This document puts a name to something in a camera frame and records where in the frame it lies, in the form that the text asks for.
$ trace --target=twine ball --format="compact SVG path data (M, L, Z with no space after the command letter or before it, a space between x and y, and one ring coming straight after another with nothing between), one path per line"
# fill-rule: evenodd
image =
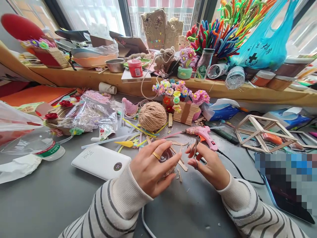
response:
M139 123L147 131L161 129L167 121L165 108L158 102L144 104L139 113Z

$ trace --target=tissue pack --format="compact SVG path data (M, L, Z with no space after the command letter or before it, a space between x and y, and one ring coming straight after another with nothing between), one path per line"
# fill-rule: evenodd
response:
M201 111L207 121L218 121L231 119L239 112L239 104L231 99L218 99L216 103L201 105Z
M300 115L302 108L300 107L292 107L292 108L284 108L277 111L270 111L263 115L263 117L271 118L278 120L286 129L290 130L295 126L308 122L310 119L303 115ZM265 121L259 119L259 122L263 125L267 125L269 121ZM278 127L270 128L271 131L277 132L279 130Z

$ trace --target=white power bank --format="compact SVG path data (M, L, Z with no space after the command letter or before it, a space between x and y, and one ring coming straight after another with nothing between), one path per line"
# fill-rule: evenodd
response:
M119 177L130 162L129 156L100 145L93 145L81 152L72 161L72 166L101 179L109 180Z

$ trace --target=pink party hat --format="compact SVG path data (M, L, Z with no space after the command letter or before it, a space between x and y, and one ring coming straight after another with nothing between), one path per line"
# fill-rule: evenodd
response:
M122 102L125 105L125 112L128 115L132 115L137 113L139 107L137 105L134 105L133 103L131 103L129 100L127 100L126 98L122 98Z

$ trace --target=metal bowl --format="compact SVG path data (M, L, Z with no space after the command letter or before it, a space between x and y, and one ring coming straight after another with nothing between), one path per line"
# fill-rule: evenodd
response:
M125 70L125 67L123 65L124 62L125 62L124 59L112 59L112 60L105 61L111 73L123 72Z

